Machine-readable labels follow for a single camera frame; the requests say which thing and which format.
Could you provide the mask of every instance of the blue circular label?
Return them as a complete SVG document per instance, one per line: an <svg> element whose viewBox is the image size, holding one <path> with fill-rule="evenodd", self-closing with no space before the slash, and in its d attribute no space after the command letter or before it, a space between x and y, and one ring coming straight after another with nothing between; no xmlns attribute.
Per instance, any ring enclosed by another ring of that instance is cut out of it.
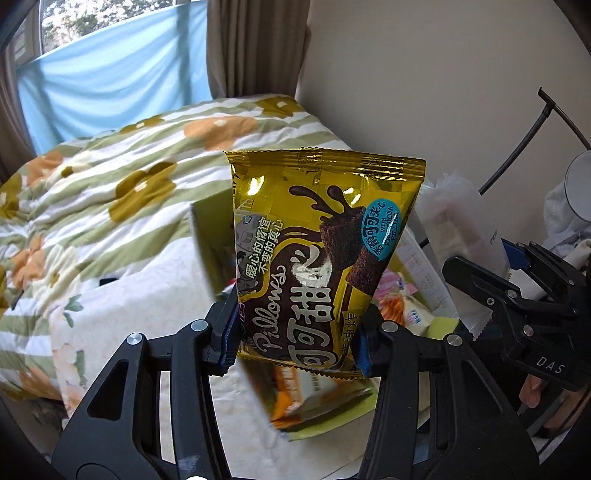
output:
<svg viewBox="0 0 591 480"><path fill-rule="evenodd" d="M388 258L394 251L400 222L400 209L391 200L374 200L365 210L361 238L365 248L378 257L378 260Z"/></svg>

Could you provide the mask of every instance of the plastic bag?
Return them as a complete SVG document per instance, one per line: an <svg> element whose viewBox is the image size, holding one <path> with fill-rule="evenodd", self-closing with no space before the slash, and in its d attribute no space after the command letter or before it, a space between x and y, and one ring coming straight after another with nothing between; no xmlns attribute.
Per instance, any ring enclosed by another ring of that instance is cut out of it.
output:
<svg viewBox="0 0 591 480"><path fill-rule="evenodd" d="M423 184L415 204L440 268L461 255L508 278L509 259L484 201L471 182L457 173L437 185ZM491 311L454 287L449 287L460 320L477 338L491 319Z"/></svg>

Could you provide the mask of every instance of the person's hand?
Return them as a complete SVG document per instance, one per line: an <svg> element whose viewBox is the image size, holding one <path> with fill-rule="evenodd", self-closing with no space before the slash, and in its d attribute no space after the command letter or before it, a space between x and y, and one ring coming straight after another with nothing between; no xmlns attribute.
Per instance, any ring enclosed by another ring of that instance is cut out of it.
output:
<svg viewBox="0 0 591 480"><path fill-rule="evenodd" d="M542 388L543 381L541 378L534 377L533 375L528 375L525 379L523 387L521 387L521 392L519 392L519 399L523 403L525 403L529 408L535 408L540 403ZM586 391L586 387L582 388L578 392L570 392L568 390L564 390L561 394L563 401L562 405L554 414L554 416L547 420L546 423L544 423L544 427L550 430L556 430L560 428L562 422L564 422L566 417L568 417L570 413L574 410L574 408L577 406L577 403L579 403L583 395L585 395ZM579 410L571 417L571 419L566 423L566 425L564 425L563 430L567 430L574 425L574 423L581 415L590 397L591 395L587 395L587 398L583 400L583 403L579 407Z"/></svg>

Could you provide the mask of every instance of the tree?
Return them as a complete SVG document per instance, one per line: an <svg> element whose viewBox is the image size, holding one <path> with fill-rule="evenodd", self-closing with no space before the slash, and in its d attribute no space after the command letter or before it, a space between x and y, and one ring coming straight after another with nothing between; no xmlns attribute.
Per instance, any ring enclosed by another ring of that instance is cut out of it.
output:
<svg viewBox="0 0 591 480"><path fill-rule="evenodd" d="M42 0L44 51L172 4L173 0Z"/></svg>

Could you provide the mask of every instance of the light blue curtain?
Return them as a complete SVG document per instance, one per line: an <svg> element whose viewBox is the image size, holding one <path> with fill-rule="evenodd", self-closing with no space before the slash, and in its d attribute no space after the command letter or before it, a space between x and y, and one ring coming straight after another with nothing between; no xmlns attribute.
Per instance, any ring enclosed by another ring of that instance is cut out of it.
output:
<svg viewBox="0 0 591 480"><path fill-rule="evenodd" d="M36 152L211 99L207 1L125 20L17 71Z"/></svg>

